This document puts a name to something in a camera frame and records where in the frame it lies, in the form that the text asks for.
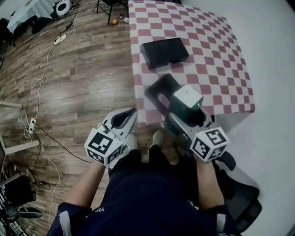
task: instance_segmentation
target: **black box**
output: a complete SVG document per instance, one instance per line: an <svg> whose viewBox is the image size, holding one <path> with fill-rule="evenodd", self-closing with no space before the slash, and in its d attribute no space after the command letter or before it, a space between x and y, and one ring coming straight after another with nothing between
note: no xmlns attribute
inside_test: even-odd
<svg viewBox="0 0 295 236"><path fill-rule="evenodd" d="M170 63L183 62L189 57L180 38L143 43L141 51L150 70Z"/></svg>

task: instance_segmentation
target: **table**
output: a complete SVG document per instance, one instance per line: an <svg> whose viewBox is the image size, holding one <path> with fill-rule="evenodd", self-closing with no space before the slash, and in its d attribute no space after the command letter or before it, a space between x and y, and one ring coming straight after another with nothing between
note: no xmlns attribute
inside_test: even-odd
<svg viewBox="0 0 295 236"><path fill-rule="evenodd" d="M139 124L164 117L144 91L166 73L180 85L204 95L211 115L254 112L254 96L241 48L224 17L172 2L129 1L132 70ZM186 62L150 71L140 51L146 42L180 37L189 53ZM169 101L161 98L165 105Z"/></svg>
<svg viewBox="0 0 295 236"><path fill-rule="evenodd" d="M28 0L27 3L20 9L18 9L11 17L7 28L10 32L14 30L23 22L36 16L38 18L50 18L50 14L53 12L55 3L61 0Z"/></svg>

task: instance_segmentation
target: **white sneaker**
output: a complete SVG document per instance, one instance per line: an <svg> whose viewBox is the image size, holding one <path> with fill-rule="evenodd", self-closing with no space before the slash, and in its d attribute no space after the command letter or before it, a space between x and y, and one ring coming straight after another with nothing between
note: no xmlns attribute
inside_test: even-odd
<svg viewBox="0 0 295 236"><path fill-rule="evenodd" d="M128 24L129 23L129 18L125 17L123 21Z"/></svg>
<svg viewBox="0 0 295 236"><path fill-rule="evenodd" d="M157 132L155 132L155 134L153 135L153 143L151 146L153 145L158 145L159 147L162 146L163 144L163 139L164 139L164 135L163 132L158 130Z"/></svg>
<svg viewBox="0 0 295 236"><path fill-rule="evenodd" d="M135 137L134 134L129 134L127 136L127 147L129 149L129 151L131 150L138 150L138 145L137 145L137 138Z"/></svg>

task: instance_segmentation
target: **floor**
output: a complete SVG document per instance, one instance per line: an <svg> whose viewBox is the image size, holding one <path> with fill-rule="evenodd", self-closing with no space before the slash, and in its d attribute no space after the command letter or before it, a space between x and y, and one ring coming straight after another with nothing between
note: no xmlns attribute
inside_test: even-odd
<svg viewBox="0 0 295 236"><path fill-rule="evenodd" d="M94 14L95 4L85 6L79 13L75 31L60 45L53 47L49 55L48 69L42 81L37 123L53 138L65 145L75 155L88 160L84 142L90 130L103 120L106 114L121 107L134 107L134 89L131 69L129 27L122 20L118 25L107 25L107 15ZM115 18L126 10L113 8ZM53 20L39 34L30 29L21 36L16 47L8 47L0 70L0 100L23 104L28 118L35 117L38 86L31 88L34 77L40 78L46 66L46 56L55 36L71 21L74 14ZM133 129L142 153L146 153L153 133L159 126ZM2 109L0 131L6 146L27 142L19 111ZM82 174L87 163L69 155L40 129L36 133L42 142L42 152L52 160L60 173L60 184L55 190L51 213L55 216L59 203L68 189ZM172 159L176 156L171 148L174 138L165 133L164 153ZM23 228L31 233L45 235L48 231L48 207L52 203L54 186L59 181L55 167L44 156L36 163L35 148L7 157L21 171L26 168L40 181L50 183L50 190L40 186L37 200L27 204L43 212L40 219L21 220ZM106 186L105 173L92 207L98 207Z"/></svg>

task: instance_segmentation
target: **power strip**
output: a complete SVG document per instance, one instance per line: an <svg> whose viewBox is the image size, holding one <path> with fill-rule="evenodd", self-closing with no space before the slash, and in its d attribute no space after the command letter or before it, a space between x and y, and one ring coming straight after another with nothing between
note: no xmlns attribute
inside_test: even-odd
<svg viewBox="0 0 295 236"><path fill-rule="evenodd" d="M62 35L62 36L57 36L54 40L54 46L58 45L59 43L61 43L62 41L64 41L66 39L66 35Z"/></svg>
<svg viewBox="0 0 295 236"><path fill-rule="evenodd" d="M35 127L36 127L35 122L36 122L35 119L32 118L31 122L29 124L29 132L30 132L30 134L33 134L34 131L35 131Z"/></svg>

